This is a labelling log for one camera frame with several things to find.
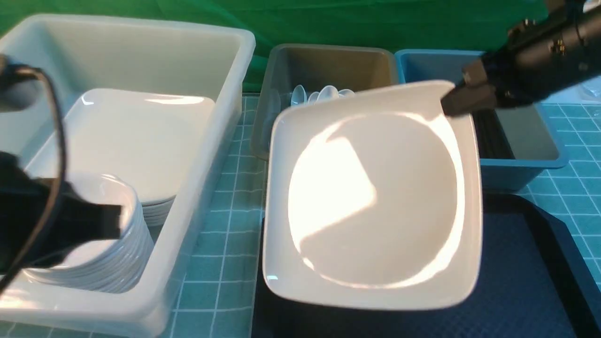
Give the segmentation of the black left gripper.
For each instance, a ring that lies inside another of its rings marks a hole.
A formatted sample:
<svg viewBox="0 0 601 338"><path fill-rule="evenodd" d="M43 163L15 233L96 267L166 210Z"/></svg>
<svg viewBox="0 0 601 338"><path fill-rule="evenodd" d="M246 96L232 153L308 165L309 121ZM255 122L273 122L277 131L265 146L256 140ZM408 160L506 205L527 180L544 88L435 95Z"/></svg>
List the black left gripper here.
<svg viewBox="0 0 601 338"><path fill-rule="evenodd" d="M34 234L23 268L50 268L76 248L95 240L120 237L121 205L88 201L65 182L59 199L49 194L54 179L33 179L13 154L1 154L0 267L9 271Z"/></svg>

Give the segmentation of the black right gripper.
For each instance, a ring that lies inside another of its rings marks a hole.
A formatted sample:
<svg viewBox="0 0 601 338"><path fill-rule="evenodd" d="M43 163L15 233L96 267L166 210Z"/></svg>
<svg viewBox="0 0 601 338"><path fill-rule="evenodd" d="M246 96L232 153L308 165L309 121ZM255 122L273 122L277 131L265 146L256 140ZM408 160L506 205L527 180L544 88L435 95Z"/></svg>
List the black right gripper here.
<svg viewBox="0 0 601 338"><path fill-rule="evenodd" d="M540 92L532 79L539 70L539 52L486 52L463 67L463 84L440 99L444 114L459 117L539 102Z"/></svg>

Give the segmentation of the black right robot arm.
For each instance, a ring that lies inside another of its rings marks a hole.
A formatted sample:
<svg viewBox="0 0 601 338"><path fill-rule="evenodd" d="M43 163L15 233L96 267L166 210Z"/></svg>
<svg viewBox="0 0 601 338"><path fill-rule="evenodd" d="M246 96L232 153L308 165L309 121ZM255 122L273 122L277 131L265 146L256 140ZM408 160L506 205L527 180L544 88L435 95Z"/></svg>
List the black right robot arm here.
<svg viewBox="0 0 601 338"><path fill-rule="evenodd" d="M548 0L543 21L524 19L496 51L462 69L463 79L441 99L448 117L532 105L598 77L601 9L583 0Z"/></svg>

